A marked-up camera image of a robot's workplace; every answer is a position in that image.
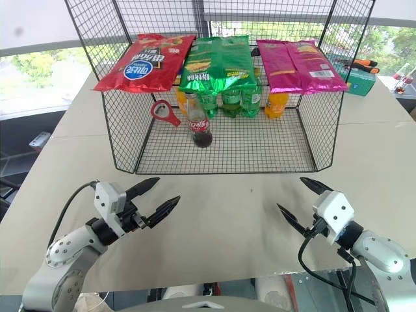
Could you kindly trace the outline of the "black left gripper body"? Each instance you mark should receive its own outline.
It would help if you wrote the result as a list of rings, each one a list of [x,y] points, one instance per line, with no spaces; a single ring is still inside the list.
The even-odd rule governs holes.
[[[116,213],[121,228],[126,232],[132,232],[137,229],[144,229],[148,226],[148,221],[145,216],[142,216],[136,205],[130,200],[126,199],[122,208]]]

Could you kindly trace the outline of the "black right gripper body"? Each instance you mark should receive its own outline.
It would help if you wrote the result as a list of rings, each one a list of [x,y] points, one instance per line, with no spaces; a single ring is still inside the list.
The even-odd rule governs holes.
[[[317,235],[328,237],[329,227],[325,219],[319,215],[313,216],[313,225],[311,228],[307,227],[302,234],[305,238],[315,238]]]

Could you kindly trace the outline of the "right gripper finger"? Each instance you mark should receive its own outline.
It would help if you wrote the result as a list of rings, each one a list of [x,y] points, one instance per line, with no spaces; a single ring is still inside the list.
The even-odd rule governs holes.
[[[283,217],[286,219],[286,221],[299,233],[305,233],[306,228],[298,223],[298,219],[284,206],[280,204],[276,204],[278,208],[280,209]]]
[[[300,181],[311,191],[315,194],[321,195],[326,191],[332,191],[332,189],[321,183],[320,181],[308,178],[308,177],[300,177]]]

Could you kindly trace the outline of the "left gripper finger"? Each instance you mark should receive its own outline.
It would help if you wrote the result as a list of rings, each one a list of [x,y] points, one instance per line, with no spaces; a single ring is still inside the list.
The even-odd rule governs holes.
[[[143,195],[149,191],[159,180],[160,177],[151,177],[137,183],[136,185],[126,190],[126,199],[132,200],[137,196]]]
[[[152,215],[147,217],[146,225],[149,228],[154,228],[173,211],[180,199],[181,196],[176,196],[161,204]]]

